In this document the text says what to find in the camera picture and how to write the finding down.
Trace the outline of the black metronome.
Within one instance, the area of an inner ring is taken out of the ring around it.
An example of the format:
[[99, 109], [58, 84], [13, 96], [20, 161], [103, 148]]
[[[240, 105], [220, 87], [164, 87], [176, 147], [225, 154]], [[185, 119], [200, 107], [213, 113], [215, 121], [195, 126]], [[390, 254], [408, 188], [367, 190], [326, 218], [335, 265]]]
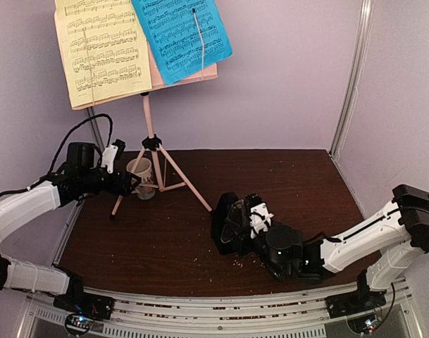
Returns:
[[226, 192], [220, 196], [216, 209], [212, 213], [211, 238], [220, 255], [238, 254], [235, 242], [223, 243], [221, 239], [228, 210], [238, 200], [239, 198], [234, 192]]

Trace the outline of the clear metronome cover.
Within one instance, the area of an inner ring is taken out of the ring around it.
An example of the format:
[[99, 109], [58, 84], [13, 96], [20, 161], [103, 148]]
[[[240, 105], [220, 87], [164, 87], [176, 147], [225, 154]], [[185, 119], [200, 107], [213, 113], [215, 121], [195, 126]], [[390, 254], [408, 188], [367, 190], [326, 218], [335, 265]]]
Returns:
[[238, 242], [249, 237], [249, 216], [244, 199], [234, 202], [225, 218], [225, 226], [221, 235], [223, 243]]

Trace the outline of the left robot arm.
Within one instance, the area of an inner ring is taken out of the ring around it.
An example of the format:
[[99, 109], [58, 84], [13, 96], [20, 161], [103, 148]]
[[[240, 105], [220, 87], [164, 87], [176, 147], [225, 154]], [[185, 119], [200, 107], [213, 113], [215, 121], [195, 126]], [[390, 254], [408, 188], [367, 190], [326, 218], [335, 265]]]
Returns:
[[[140, 184], [140, 177], [115, 169], [124, 142], [116, 140], [104, 150], [87, 142], [68, 145], [65, 162], [31, 186], [0, 197], [0, 243], [39, 216], [79, 201], [87, 195], [108, 192], [128, 196]], [[76, 313], [86, 311], [90, 298], [78, 287], [82, 283], [70, 273], [4, 256], [0, 252], [0, 290], [19, 289], [62, 295]]]

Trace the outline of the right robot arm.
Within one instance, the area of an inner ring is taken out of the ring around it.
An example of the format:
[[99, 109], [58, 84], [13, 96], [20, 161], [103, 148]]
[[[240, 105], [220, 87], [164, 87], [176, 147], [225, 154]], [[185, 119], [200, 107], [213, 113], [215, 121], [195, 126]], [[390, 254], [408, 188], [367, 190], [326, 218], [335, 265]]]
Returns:
[[234, 203], [240, 210], [239, 238], [244, 240], [277, 280], [322, 282], [363, 257], [385, 250], [365, 269], [364, 284], [350, 295], [354, 310], [366, 310], [418, 257], [429, 253], [429, 192], [401, 184], [377, 213], [331, 237], [311, 240], [299, 230], [273, 220], [257, 195]]

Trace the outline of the white ceramic mug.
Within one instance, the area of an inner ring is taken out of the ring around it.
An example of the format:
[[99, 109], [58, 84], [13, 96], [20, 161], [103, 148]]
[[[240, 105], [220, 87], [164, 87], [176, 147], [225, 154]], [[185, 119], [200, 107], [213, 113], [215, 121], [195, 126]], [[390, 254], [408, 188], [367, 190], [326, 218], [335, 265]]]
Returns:
[[139, 161], [139, 164], [136, 169], [132, 171], [135, 161], [136, 159], [131, 160], [126, 166], [126, 170], [128, 172], [134, 173], [141, 179], [141, 184], [135, 188], [133, 194], [135, 194], [141, 200], [149, 200], [154, 197], [156, 189], [153, 187], [144, 187], [142, 186], [142, 184], [154, 184], [152, 162], [148, 158], [142, 158]]

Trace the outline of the pink music stand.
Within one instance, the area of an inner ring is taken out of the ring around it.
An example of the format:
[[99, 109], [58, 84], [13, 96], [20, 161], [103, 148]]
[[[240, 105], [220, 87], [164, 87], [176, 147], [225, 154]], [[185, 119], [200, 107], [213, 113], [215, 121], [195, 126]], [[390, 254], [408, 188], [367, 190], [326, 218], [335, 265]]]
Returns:
[[[146, 92], [140, 92], [138, 95], [142, 98], [142, 105], [144, 111], [144, 117], [147, 125], [147, 138], [144, 140], [142, 148], [140, 150], [139, 155], [135, 161], [135, 165], [139, 164], [139, 161], [144, 157], [146, 151], [151, 152], [151, 160], [153, 164], [153, 172], [156, 176], [156, 183], [148, 185], [142, 184], [144, 187], [153, 187], [160, 192], [166, 192], [173, 189], [178, 189], [181, 187], [188, 187], [192, 193], [197, 197], [197, 199], [201, 202], [204, 208], [211, 212], [213, 209], [209, 205], [209, 203], [205, 200], [205, 198], [199, 193], [196, 187], [190, 182], [189, 178], [184, 174], [184, 172], [179, 168], [177, 163], [173, 160], [171, 155], [165, 150], [161, 140], [156, 136], [154, 132], [153, 122], [151, 118], [151, 106], [149, 95], [152, 91], [156, 91], [159, 89], [166, 88], [166, 84], [164, 83], [161, 74], [157, 68], [156, 61], [152, 55], [150, 46], [149, 47], [149, 64], [150, 64], [150, 73], [151, 73], [151, 81], [152, 88]], [[122, 99], [129, 96], [118, 96], [110, 101], [115, 101], [117, 99]], [[85, 108], [92, 108], [99, 104], [104, 104], [110, 101], [102, 101], [98, 104], [94, 104], [93, 106], [87, 106]]]

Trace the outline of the yellow sheet music page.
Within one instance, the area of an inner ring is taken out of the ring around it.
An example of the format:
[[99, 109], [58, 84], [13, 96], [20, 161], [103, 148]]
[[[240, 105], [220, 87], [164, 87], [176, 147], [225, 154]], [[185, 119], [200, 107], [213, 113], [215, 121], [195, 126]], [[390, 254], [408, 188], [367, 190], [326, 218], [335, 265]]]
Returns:
[[149, 47], [131, 1], [56, 1], [72, 109], [152, 88]]

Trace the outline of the blue sheet music page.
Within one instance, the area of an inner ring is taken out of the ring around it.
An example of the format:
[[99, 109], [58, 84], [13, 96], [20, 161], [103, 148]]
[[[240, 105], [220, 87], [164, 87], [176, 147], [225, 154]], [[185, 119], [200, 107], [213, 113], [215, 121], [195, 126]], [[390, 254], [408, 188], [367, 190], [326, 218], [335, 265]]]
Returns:
[[166, 85], [232, 55], [215, 1], [133, 1], [132, 5]]

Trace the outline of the aluminium front rail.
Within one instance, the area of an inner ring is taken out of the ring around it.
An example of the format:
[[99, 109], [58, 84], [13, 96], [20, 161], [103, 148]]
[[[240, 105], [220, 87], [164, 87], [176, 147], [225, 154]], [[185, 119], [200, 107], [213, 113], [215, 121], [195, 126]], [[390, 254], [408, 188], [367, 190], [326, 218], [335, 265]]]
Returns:
[[325, 300], [355, 284], [258, 296], [171, 297], [93, 289], [114, 300], [110, 320], [82, 329], [84, 337], [356, 337], [350, 328], [375, 316], [382, 327], [372, 337], [424, 337], [406, 280], [394, 282], [387, 304], [332, 318]]

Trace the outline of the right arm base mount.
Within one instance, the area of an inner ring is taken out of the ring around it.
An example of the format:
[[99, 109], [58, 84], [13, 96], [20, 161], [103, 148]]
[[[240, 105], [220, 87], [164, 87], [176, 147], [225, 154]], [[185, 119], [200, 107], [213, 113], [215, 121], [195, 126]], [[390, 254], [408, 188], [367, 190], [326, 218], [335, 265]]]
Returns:
[[325, 299], [330, 318], [354, 315], [373, 310], [386, 304], [384, 292], [364, 292], [358, 290], [329, 296]]

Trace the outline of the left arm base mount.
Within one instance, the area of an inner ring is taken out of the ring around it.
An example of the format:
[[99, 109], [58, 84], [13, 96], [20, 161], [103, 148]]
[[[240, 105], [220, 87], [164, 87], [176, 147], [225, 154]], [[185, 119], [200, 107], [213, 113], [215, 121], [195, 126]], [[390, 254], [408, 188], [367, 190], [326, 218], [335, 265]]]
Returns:
[[55, 307], [95, 320], [109, 320], [115, 303], [112, 297], [88, 293], [78, 287], [69, 289], [65, 294], [54, 295], [53, 298]]

